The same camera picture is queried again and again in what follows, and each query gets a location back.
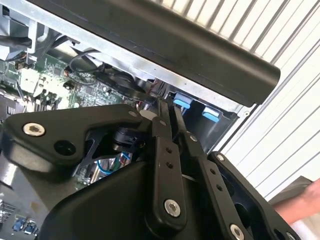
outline cable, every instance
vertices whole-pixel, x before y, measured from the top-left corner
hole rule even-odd
[[[75,73],[78,73],[78,74],[84,74],[84,73],[94,73],[96,71],[99,70],[99,67],[96,67],[94,69],[91,69],[91,70],[85,70],[85,71],[79,71],[77,70],[76,68],[72,67],[72,64],[78,60],[78,59],[81,59],[82,57],[88,55],[88,54],[93,54],[93,53],[100,53],[98,50],[95,50],[95,49],[91,49],[91,50],[87,50],[87,51],[84,51],[80,54],[78,54],[77,56],[75,56],[74,58],[71,59],[70,63],[69,63],[69,67],[70,69],[75,72]]]
[[[21,61],[23,59],[25,59],[27,56],[27,54],[25,52],[19,53],[18,55],[14,56],[13,58],[7,59],[7,60],[1,60],[0,62],[5,62],[5,63],[9,63],[9,62],[15,62],[15,61]]]
[[[81,86],[90,86],[90,85],[94,85],[97,82],[97,79],[93,79],[94,81],[91,82],[87,82],[87,79],[84,76],[81,76],[80,74],[78,74],[77,72],[74,72],[73,74],[75,74],[78,78],[81,79],[81,81],[74,79],[73,77],[70,76],[70,71],[69,69],[64,69],[63,71],[63,75],[65,77],[67,77],[68,79],[70,79],[71,81],[75,82],[76,84],[79,84]]]
[[[17,36],[1,36],[0,35],[0,46],[14,48],[18,50],[26,50],[30,48],[32,45],[32,40],[25,37],[17,37]]]
[[[123,155],[126,159],[130,160],[130,157],[129,157],[126,153],[123,152],[122,155]]]
[[[60,46],[61,44],[65,43],[66,41],[68,41],[68,37],[67,36],[62,36],[60,38],[58,38],[51,46],[52,49],[55,49],[56,47]]]
[[[104,170],[100,164],[101,160],[96,161],[96,165],[98,166],[100,172],[102,172],[103,174],[109,175],[112,174],[112,171],[108,171],[108,170]]]

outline bolt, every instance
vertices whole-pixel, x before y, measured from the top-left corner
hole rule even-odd
[[[231,224],[230,230],[236,240],[244,240],[245,239],[244,233],[241,231],[240,227],[238,227],[237,225]]]
[[[41,137],[46,133],[46,129],[42,125],[35,122],[27,123],[22,129],[25,134],[32,137]]]
[[[296,238],[290,232],[287,232],[286,235],[289,237],[290,240],[296,240]]]
[[[191,140],[194,141],[194,142],[197,142],[197,141],[198,141],[197,138],[196,138],[195,136],[193,136],[193,135],[190,135],[190,138],[191,138]]]
[[[216,158],[219,159],[221,162],[223,162],[225,160],[224,157],[222,155],[220,155],[220,154],[218,154],[216,156]]]
[[[137,114],[136,114],[134,111],[129,111],[129,114],[130,114],[131,116],[133,116],[133,117],[136,117],[136,116],[137,116]]]
[[[165,121],[160,120],[160,123],[161,123],[163,126],[167,126],[167,124],[165,123]]]
[[[179,217],[181,214],[179,204],[172,199],[168,199],[164,202],[164,209],[170,216],[175,218]]]

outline corrugated wall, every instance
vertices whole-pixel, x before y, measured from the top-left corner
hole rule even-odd
[[[278,87],[223,149],[267,199],[320,177],[320,0],[155,0],[281,69]]]

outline black linkage arm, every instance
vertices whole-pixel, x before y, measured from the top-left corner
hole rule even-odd
[[[158,99],[146,119],[128,105],[17,114],[0,163],[42,224],[38,240],[298,240],[221,153],[208,157],[180,109]],[[75,192],[79,166],[133,153],[133,162]]]

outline motherboard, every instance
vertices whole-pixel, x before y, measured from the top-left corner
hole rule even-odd
[[[56,101],[55,109],[84,108],[91,106],[104,106],[112,104],[129,104],[135,106],[136,102],[101,82],[94,81],[90,73],[83,73],[82,79],[89,79],[91,84],[81,84],[77,75],[66,75],[66,63],[50,55],[46,55],[35,65],[19,65],[14,62],[0,62],[0,88],[6,92],[16,89],[17,84],[24,96],[48,101]]]

